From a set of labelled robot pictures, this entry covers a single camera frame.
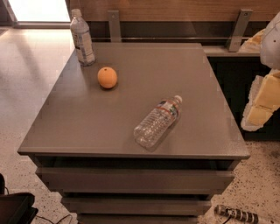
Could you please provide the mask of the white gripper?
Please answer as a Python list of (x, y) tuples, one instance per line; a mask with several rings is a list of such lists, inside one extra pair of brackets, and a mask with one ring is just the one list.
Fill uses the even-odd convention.
[(257, 75), (252, 82), (248, 103), (241, 119), (246, 131), (257, 131), (280, 108), (280, 71), (271, 69), (264, 77)]

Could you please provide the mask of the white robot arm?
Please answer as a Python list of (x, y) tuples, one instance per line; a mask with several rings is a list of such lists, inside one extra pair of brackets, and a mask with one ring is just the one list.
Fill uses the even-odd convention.
[(265, 29), (245, 41), (241, 50), (258, 51), (261, 63), (270, 68), (264, 77), (257, 75), (252, 81), (242, 114), (241, 127), (257, 131), (280, 108), (280, 12)]

